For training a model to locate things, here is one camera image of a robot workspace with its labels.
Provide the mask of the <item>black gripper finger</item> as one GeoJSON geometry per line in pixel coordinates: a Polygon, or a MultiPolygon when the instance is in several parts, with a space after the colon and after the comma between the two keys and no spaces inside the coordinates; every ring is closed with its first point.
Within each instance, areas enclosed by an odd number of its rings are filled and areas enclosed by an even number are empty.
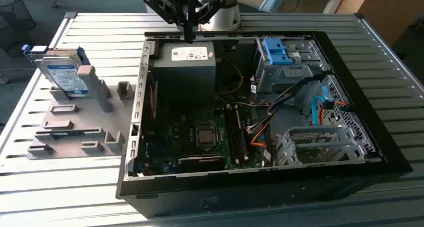
{"type": "Polygon", "coordinates": [[[168,24],[177,25],[188,43],[188,9],[174,10],[166,0],[144,0],[144,2],[168,24]]]}
{"type": "Polygon", "coordinates": [[[212,16],[221,8],[228,8],[226,0],[214,0],[204,4],[193,0],[188,5],[188,43],[196,38],[194,32],[200,24],[208,23],[212,16]]]}

